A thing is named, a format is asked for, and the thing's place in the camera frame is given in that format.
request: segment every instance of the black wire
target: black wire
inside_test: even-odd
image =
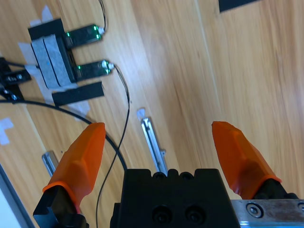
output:
[[[14,63],[14,62],[10,62],[10,61],[4,60],[4,59],[1,59],[0,62],[6,63],[7,65],[15,66],[15,67],[25,68],[25,64],[21,64],[21,63]]]
[[[122,81],[122,83],[123,83],[123,86],[124,86],[124,89],[125,89],[125,92],[126,92],[126,95],[127,95],[127,101],[128,101],[127,117],[126,117],[125,124],[124,124],[124,128],[123,128],[123,134],[122,134],[122,137],[121,137],[120,142],[119,142],[119,144],[118,144],[118,149],[119,149],[120,146],[121,146],[121,144],[122,144],[122,142],[123,142],[123,139],[124,139],[124,135],[125,135],[125,131],[126,131],[126,129],[127,129],[127,124],[128,124],[129,115],[130,115],[130,94],[129,94],[128,85],[127,85],[127,83],[126,83],[126,81],[125,81],[125,79],[124,79],[124,76],[123,76],[123,74],[121,73],[119,67],[116,66],[116,65],[115,65],[114,67],[115,67],[115,69],[116,69],[116,71],[117,71],[117,73],[118,73],[118,75],[119,75],[119,78],[121,79],[121,81]],[[101,188],[100,188],[99,193],[98,193],[98,198],[97,198],[97,203],[96,203],[96,211],[95,211],[96,228],[98,228],[98,217],[97,217],[97,216],[98,216],[98,204],[99,204],[101,192],[102,192],[102,190],[103,190],[103,188],[104,188],[105,182],[106,182],[106,180],[107,180],[107,178],[108,178],[108,176],[109,176],[109,174],[110,174],[110,171],[111,171],[111,169],[112,169],[112,167],[113,167],[113,164],[114,164],[115,159],[116,159],[116,155],[115,155],[114,158],[113,158],[113,161],[112,161],[112,163],[111,163],[111,166],[110,166],[110,168],[109,168],[109,170],[108,170],[108,173],[106,174],[106,176],[105,176],[105,178],[104,178],[104,182],[102,183]]]
[[[115,154],[115,156],[114,156],[114,158],[113,158],[113,161],[112,161],[112,163],[111,163],[111,165],[110,165],[110,168],[109,168],[108,172],[106,173],[106,176],[105,176],[105,178],[104,178],[104,182],[103,182],[103,184],[101,185],[101,188],[100,188],[99,193],[98,193],[97,204],[96,204],[96,211],[95,211],[96,228],[98,228],[98,218],[97,218],[97,216],[98,216],[98,203],[99,203],[99,199],[100,199],[100,196],[101,196],[101,192],[102,192],[102,190],[103,190],[103,188],[104,188],[105,181],[106,181],[106,179],[108,179],[108,176],[109,176],[109,174],[110,174],[110,172],[111,172],[111,170],[112,170],[112,167],[113,167],[113,165],[114,165],[114,162],[115,162],[116,157],[117,157],[117,153]]]
[[[107,29],[107,23],[106,23],[106,15],[105,15],[105,6],[104,6],[104,2],[103,0],[98,0],[99,1],[99,4],[101,6],[101,9],[103,11],[103,17],[104,17],[104,31],[106,31]]]
[[[27,101],[27,100],[17,100],[17,101],[8,101],[8,100],[0,100],[0,104],[1,103],[5,103],[5,104],[30,104],[30,105],[39,105],[39,106],[43,106],[43,107],[47,107],[47,108],[51,108],[51,109],[54,109],[54,110],[57,110],[57,111],[60,111],[60,112],[63,112],[63,113],[66,113],[68,115],[71,115],[73,117],[76,117],[80,120],[82,120],[83,122],[87,123],[87,124],[92,124],[91,121],[89,121],[88,119],[85,119],[83,118],[82,116],[80,115],[77,115],[73,112],[70,112],[66,109],[63,109],[63,108],[60,108],[60,107],[56,107],[56,106],[53,106],[53,105],[48,105],[46,103],[41,103],[41,102],[36,102],[36,101]],[[115,150],[122,166],[123,166],[123,170],[126,171],[127,170],[127,165],[124,161],[124,158],[123,158],[123,155],[121,154],[121,152],[119,151],[118,147],[116,146],[116,144],[113,142],[113,140],[110,138],[110,136],[108,135],[108,133],[106,133],[105,135],[105,139],[110,143],[110,145],[113,147],[113,149]]]

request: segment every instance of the wooden floor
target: wooden floor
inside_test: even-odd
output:
[[[30,42],[27,28],[48,5],[66,30],[103,24],[98,0],[0,0],[0,52],[25,63],[18,42]],[[122,70],[131,112],[121,147],[129,168],[155,167],[136,116],[145,107],[153,120],[169,168],[194,172],[218,168],[211,124],[228,121],[241,129],[283,180],[304,198],[304,1],[261,0],[219,13],[218,0],[104,0],[109,30],[102,42],[74,50],[78,64],[107,58]],[[119,142],[127,101],[116,73],[101,78],[105,97],[90,100],[88,117],[106,124]],[[24,96],[41,100],[35,80]],[[62,151],[86,127],[46,108],[2,104],[0,119],[10,144],[0,163],[31,215],[49,175],[41,155]],[[94,191],[81,204],[95,227],[99,188],[114,157],[106,144]],[[120,201],[123,169],[117,160],[102,193],[100,227],[109,227]],[[229,190],[232,199],[237,199]]]

